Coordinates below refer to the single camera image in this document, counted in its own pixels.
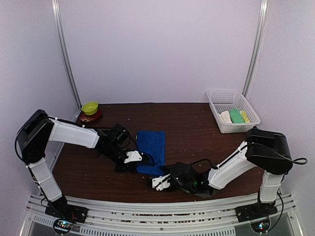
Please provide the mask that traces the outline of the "blue microfiber towel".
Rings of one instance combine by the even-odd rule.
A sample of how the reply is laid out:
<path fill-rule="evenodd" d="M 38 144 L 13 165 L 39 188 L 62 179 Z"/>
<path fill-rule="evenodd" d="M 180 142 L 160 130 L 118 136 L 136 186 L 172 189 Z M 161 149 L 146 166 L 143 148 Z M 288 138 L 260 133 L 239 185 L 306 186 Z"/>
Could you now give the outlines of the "blue microfiber towel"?
<path fill-rule="evenodd" d="M 140 150 L 149 154 L 155 162 L 154 166 L 139 163 L 136 166 L 137 172 L 152 176 L 164 175 L 160 167 L 165 164 L 165 132 L 140 130 L 136 140 Z"/>

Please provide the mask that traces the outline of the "white towel with blue emblem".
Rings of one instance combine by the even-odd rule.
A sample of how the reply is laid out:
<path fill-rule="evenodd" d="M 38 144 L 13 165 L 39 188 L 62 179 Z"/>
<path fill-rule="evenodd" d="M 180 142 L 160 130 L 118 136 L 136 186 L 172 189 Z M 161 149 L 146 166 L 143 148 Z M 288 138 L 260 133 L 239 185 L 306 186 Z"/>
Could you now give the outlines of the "white towel with blue emblem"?
<path fill-rule="evenodd" d="M 220 113 L 219 117 L 221 118 L 221 121 L 224 123 L 232 123 L 229 111 L 224 111 Z"/>

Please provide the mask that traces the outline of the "white perforated plastic basket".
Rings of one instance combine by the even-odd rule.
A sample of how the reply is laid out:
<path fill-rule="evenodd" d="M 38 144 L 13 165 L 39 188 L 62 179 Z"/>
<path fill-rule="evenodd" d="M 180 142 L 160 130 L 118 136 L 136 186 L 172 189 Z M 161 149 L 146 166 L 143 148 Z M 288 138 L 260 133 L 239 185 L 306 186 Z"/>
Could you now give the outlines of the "white perforated plastic basket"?
<path fill-rule="evenodd" d="M 206 95 L 221 133 L 247 132 L 261 123 L 258 114 L 241 93 L 210 90 Z"/>

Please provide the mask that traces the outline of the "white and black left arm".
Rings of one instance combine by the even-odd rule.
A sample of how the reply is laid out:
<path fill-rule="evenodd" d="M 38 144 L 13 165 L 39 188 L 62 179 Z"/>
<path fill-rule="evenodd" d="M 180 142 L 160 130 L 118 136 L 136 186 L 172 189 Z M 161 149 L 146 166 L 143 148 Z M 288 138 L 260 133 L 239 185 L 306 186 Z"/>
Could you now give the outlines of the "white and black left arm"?
<path fill-rule="evenodd" d="M 144 159 L 143 153 L 138 149 L 123 149 L 122 144 L 128 138 L 130 133 L 119 124 L 107 129 L 86 128 L 50 117 L 39 109 L 18 131 L 15 150 L 35 178 L 52 211 L 59 218 L 67 218 L 71 208 L 45 160 L 47 144 L 61 142 L 94 149 L 112 160 L 120 170 L 136 170 L 137 163 Z"/>

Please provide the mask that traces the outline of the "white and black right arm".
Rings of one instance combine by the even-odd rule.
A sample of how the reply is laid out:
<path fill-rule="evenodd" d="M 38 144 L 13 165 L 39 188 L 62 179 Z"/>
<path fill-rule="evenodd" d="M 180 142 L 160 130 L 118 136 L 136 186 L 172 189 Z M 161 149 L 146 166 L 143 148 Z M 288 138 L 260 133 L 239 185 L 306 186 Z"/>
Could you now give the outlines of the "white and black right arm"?
<path fill-rule="evenodd" d="M 260 167 L 264 170 L 257 203 L 245 207 L 257 217 L 276 211 L 275 200 L 283 178 L 293 167 L 285 134 L 254 127 L 225 160 L 200 173 L 193 164 L 176 162 L 162 167 L 163 174 L 150 177 L 146 184 L 157 191 L 180 189 L 199 197 L 209 198 L 245 172 Z"/>

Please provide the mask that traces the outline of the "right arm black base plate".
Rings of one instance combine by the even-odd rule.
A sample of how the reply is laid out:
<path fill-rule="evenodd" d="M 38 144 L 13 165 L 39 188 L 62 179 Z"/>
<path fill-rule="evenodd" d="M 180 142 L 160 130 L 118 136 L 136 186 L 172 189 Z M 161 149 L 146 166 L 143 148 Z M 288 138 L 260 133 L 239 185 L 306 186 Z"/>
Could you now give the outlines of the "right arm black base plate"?
<path fill-rule="evenodd" d="M 239 206 L 235 208 L 235 213 L 238 222 L 251 221 L 263 217 L 267 217 L 271 214 L 276 214 L 278 209 L 272 204 L 251 204 L 246 206 Z"/>

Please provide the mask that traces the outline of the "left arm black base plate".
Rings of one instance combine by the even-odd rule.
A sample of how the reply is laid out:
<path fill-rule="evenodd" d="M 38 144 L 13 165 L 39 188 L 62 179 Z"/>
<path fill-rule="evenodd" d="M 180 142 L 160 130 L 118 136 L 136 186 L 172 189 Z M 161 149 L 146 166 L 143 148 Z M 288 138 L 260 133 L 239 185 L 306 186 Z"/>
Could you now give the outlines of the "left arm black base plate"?
<path fill-rule="evenodd" d="M 73 223 L 85 223 L 88 209 L 86 207 L 65 205 L 65 206 L 47 206 L 45 214 L 65 219 Z"/>

